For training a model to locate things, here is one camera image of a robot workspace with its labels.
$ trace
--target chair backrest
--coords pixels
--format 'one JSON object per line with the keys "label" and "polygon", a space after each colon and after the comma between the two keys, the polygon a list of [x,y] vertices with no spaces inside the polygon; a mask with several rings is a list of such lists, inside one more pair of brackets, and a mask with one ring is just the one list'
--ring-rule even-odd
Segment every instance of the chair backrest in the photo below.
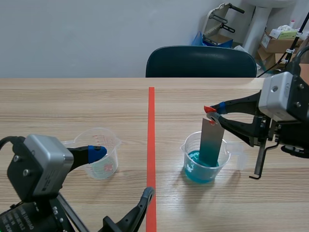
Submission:
{"label": "chair backrest", "polygon": [[256,77],[256,63],[250,54],[229,48],[162,47],[150,55],[146,77]]}

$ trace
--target black cable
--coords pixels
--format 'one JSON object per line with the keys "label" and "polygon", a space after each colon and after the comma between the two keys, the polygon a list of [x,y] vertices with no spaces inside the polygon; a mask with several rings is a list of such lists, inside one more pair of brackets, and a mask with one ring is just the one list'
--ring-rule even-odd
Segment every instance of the black cable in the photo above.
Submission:
{"label": "black cable", "polygon": [[7,136],[0,140],[0,150],[8,142],[13,143],[18,137],[17,136]]}
{"label": "black cable", "polygon": [[275,63],[273,66],[271,66],[271,67],[270,67],[269,69],[267,69],[265,72],[263,72],[261,75],[257,76],[257,78],[263,76],[263,75],[264,75],[265,73],[267,73],[269,70],[275,68],[278,64],[280,64],[280,63],[282,62],[283,57],[285,56],[285,54],[286,54],[286,52],[282,55],[282,57],[278,60],[277,63]]}
{"label": "black cable", "polygon": [[296,62],[296,64],[300,63],[300,58],[304,55],[305,52],[307,52],[309,50],[309,46],[304,47],[303,49],[301,49],[295,56],[294,60]]}

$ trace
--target white wall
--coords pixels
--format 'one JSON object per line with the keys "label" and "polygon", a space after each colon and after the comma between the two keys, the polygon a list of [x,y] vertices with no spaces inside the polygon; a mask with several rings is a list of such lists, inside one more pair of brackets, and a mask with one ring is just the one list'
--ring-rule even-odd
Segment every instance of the white wall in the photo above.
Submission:
{"label": "white wall", "polygon": [[2,0],[0,77],[144,77],[152,51],[190,44],[222,2]]}
{"label": "white wall", "polygon": [[[297,0],[286,8],[272,9],[267,22],[267,29],[274,29],[282,25],[289,25],[291,20],[295,20],[294,28],[300,28],[305,17],[309,12],[308,0]],[[305,27],[305,31],[309,30],[309,22]]]}

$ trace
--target measuring cup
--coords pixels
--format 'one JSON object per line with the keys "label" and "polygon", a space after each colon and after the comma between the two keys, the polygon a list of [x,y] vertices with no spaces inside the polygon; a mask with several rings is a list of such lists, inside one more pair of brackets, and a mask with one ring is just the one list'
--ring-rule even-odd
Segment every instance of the measuring cup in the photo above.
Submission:
{"label": "measuring cup", "polygon": [[74,140],[63,141],[62,143],[65,147],[71,148],[93,145],[103,146],[107,149],[107,154],[102,159],[82,166],[92,178],[103,180],[117,170],[117,147],[121,144],[121,141],[108,129],[92,128],[81,133]]}
{"label": "measuring cup", "polygon": [[191,180],[198,183],[208,183],[215,179],[220,170],[227,164],[231,155],[238,155],[237,169],[243,170],[246,166],[247,155],[243,153],[243,146],[239,143],[228,143],[222,140],[218,164],[216,167],[206,167],[193,160],[199,152],[201,132],[190,134],[180,147],[184,152],[184,171]]}

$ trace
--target screw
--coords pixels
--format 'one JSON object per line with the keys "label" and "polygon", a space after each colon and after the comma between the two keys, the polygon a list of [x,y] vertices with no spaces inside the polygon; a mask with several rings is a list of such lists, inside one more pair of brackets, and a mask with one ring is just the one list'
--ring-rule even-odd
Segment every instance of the screw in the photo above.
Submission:
{"label": "screw", "polygon": [[298,102],[295,102],[294,105],[299,108],[301,106],[301,103],[298,101]]}
{"label": "screw", "polygon": [[23,171],[23,176],[28,176],[29,174],[30,174],[29,169],[25,169],[25,170]]}
{"label": "screw", "polygon": [[13,161],[14,161],[14,162],[19,161],[19,156],[18,156],[18,155],[14,156]]}

